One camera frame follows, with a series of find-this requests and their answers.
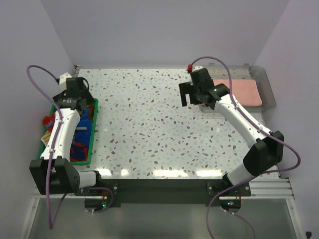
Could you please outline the pink towel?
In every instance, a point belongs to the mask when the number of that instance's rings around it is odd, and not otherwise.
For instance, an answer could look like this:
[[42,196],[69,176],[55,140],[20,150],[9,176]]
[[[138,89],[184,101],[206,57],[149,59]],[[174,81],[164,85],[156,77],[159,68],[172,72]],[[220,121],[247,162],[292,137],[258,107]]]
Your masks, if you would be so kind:
[[254,80],[232,80],[232,92],[235,98],[244,107],[260,107],[262,105],[257,84]]

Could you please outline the blue towel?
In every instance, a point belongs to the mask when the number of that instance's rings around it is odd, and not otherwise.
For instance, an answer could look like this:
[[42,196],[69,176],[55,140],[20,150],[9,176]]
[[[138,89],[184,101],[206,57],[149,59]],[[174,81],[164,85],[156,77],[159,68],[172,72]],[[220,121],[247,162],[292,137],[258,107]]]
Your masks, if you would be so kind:
[[90,137],[92,131],[92,120],[88,118],[89,109],[84,110],[83,115],[80,117],[80,121],[76,126],[72,144],[77,146],[85,146],[89,148]]

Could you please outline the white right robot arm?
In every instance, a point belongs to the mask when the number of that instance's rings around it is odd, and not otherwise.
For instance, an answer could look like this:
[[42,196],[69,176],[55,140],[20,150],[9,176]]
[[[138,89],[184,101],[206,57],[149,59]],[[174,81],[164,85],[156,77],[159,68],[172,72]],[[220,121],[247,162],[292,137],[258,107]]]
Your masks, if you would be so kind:
[[187,105],[186,96],[193,105],[206,104],[229,121],[249,148],[243,162],[222,178],[223,192],[234,195],[240,189],[239,183],[260,176],[282,161],[283,145],[280,142],[284,136],[280,131],[271,132],[263,127],[225,84],[214,84],[206,68],[189,74],[191,81],[179,85],[182,106]]

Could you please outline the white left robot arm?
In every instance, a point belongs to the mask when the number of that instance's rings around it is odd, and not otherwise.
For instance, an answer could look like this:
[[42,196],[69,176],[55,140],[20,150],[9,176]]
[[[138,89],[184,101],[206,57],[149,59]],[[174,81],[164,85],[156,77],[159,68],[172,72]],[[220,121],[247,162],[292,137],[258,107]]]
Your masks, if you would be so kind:
[[86,188],[96,196],[104,184],[98,171],[78,171],[70,162],[71,145],[81,116],[94,103],[87,80],[66,79],[66,88],[53,97],[56,108],[49,142],[38,160],[31,161],[30,172],[41,195],[76,193]]

